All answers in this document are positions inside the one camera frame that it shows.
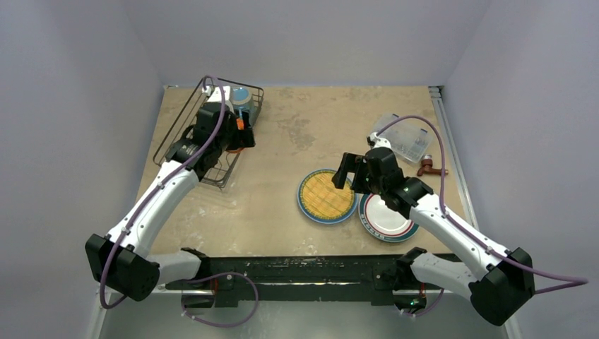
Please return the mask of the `red translucent cup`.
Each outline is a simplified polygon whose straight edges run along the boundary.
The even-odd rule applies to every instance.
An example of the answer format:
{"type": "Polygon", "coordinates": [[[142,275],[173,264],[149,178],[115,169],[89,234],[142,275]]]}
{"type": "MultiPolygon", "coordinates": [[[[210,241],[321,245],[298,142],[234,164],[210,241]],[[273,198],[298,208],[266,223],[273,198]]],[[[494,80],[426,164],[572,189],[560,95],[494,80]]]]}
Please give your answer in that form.
{"type": "MultiPolygon", "coordinates": [[[[245,129],[245,123],[243,121],[242,118],[237,118],[237,128],[239,131],[243,131],[245,129]]],[[[229,154],[237,154],[240,153],[244,150],[244,148],[238,148],[235,150],[227,150],[227,153],[229,154]]]]}

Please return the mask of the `blue butterfly mug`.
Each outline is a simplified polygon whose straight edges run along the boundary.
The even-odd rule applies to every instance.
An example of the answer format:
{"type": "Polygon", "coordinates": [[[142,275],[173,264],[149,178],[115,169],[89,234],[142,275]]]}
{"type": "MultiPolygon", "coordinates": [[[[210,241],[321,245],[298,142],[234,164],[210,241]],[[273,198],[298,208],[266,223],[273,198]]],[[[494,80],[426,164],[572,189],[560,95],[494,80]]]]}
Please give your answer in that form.
{"type": "Polygon", "coordinates": [[[257,120],[257,108],[254,94],[248,87],[237,86],[232,88],[231,103],[236,113],[247,112],[249,123],[253,126],[257,120]]]}

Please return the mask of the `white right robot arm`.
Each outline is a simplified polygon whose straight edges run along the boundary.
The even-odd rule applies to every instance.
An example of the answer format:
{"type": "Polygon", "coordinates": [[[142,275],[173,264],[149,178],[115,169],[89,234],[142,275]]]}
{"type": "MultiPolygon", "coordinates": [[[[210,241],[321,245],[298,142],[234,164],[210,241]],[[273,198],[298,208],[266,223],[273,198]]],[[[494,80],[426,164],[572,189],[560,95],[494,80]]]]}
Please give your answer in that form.
{"type": "Polygon", "coordinates": [[[522,248],[509,250],[452,213],[433,188],[407,177],[389,148],[372,148],[365,155],[344,153],[332,182],[359,194],[379,196],[385,206],[440,240],[457,262],[424,249],[412,249],[396,271],[401,285],[431,283],[470,301],[488,323],[501,326],[535,295],[532,258],[522,248]]]}

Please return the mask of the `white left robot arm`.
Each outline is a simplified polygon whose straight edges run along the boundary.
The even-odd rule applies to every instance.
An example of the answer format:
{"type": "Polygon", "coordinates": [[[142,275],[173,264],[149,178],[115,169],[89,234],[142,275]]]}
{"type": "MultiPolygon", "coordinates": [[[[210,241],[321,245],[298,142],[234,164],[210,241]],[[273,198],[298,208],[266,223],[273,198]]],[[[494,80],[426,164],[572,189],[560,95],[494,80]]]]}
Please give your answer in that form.
{"type": "Polygon", "coordinates": [[[201,289],[210,282],[210,269],[195,250],[162,256],[149,252],[174,209],[220,156],[255,145],[250,112],[222,112],[221,107],[219,102],[202,105],[194,124],[166,152],[156,178],[134,208],[106,235],[88,238],[88,263],[102,289],[109,287],[139,302],[157,285],[184,280],[201,289]]]}

